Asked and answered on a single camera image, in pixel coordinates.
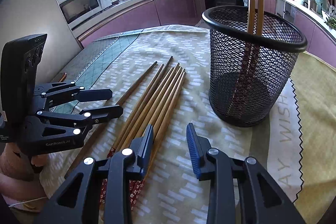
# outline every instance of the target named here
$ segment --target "wire mesh cup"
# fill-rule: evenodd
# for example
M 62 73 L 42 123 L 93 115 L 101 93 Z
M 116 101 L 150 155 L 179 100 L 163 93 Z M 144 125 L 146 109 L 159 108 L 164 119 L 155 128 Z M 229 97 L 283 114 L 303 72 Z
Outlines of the wire mesh cup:
M 293 24 L 268 12 L 262 36 L 248 34 L 247 7 L 214 7 L 202 17 L 211 27 L 210 105 L 225 122 L 254 126 L 270 112 L 307 40 Z

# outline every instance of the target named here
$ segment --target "pink cabinet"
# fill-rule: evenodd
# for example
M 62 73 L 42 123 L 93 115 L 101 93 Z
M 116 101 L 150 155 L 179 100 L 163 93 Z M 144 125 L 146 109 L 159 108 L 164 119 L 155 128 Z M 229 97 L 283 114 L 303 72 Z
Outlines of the pink cabinet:
M 199 21 L 194 0 L 154 0 L 154 3 L 161 26 L 169 24 L 195 26 Z
M 265 12 L 275 14 L 275 6 L 276 6 L 276 0 L 264 0 Z M 255 7 L 256 9 L 258 9 L 258 0 L 255 0 Z
M 313 32 L 315 28 L 315 22 L 313 22 L 309 17 L 304 15 L 299 10 L 296 10 L 294 25 L 305 35 L 307 38 L 307 51 L 309 51 L 311 39 L 313 37 Z
M 156 26 L 160 26 L 160 22 L 154 2 L 151 1 L 107 22 L 105 25 L 85 37 L 81 43 L 83 47 L 86 47 L 97 38 L 106 35 Z
M 315 26 L 308 51 L 336 67 L 336 43 L 318 26 Z

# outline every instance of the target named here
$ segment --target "basket base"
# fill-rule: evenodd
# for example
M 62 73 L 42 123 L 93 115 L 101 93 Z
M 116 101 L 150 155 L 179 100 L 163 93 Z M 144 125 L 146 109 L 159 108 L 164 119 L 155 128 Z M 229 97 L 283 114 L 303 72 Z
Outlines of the basket base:
M 252 127 L 261 123 L 268 115 L 273 106 L 267 87 L 256 77 L 253 77 L 253 85 L 248 90 L 245 101 L 241 106 L 240 115 L 228 115 L 228 110 L 232 107 L 231 102 L 235 92 L 235 85 L 239 73 L 226 73 L 215 80 L 215 100 L 218 109 L 211 99 L 209 91 L 209 102 L 215 114 L 223 121 L 237 127 Z

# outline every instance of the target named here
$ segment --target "white cable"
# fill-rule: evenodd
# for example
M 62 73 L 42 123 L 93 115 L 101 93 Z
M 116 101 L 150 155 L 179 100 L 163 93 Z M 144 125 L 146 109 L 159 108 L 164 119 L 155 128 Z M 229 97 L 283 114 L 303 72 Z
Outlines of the white cable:
M 14 203 L 14 204 L 8 205 L 8 207 L 14 207 L 16 205 L 20 205 L 20 204 L 24 204 L 24 203 L 28 203 L 28 202 L 32 202 L 32 201 L 37 201 L 37 200 L 44 199 L 44 198 L 48 198 L 48 197 L 43 196 L 41 198 L 36 198 L 36 199 L 32 199 L 32 200 L 27 200 L 27 201 L 24 201 L 24 202 Z

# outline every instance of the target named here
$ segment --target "yellow tablecloth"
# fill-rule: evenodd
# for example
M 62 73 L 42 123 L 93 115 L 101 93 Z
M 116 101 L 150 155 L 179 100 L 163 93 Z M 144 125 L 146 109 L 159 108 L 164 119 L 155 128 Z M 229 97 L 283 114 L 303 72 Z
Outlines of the yellow tablecloth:
M 336 69 L 305 52 L 291 78 L 303 140 L 304 185 L 295 206 L 307 224 L 316 224 L 336 195 Z

